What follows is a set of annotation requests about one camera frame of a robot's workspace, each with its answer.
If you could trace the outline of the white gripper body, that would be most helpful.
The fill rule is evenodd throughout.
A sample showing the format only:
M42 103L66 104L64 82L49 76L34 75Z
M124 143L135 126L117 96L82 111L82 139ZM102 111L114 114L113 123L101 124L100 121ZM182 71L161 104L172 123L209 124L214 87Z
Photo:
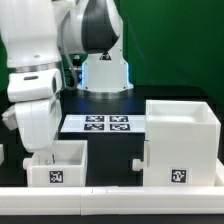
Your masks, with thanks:
M28 152L49 150L62 118L60 100L56 97L19 102L2 114L9 130L19 129L24 148Z

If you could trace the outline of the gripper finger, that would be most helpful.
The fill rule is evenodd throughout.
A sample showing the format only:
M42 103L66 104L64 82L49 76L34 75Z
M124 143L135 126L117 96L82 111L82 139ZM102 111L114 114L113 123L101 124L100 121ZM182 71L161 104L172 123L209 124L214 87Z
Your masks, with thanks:
M49 151L46 154L45 164L46 165L54 165L55 164L55 155L52 151Z

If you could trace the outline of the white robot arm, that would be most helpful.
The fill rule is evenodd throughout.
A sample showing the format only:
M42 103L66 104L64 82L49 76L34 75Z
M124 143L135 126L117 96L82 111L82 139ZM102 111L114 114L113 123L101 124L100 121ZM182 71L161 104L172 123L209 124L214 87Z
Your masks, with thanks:
M55 163L63 90L118 96L133 89L114 0L0 0L0 38L12 103L2 120L46 165Z

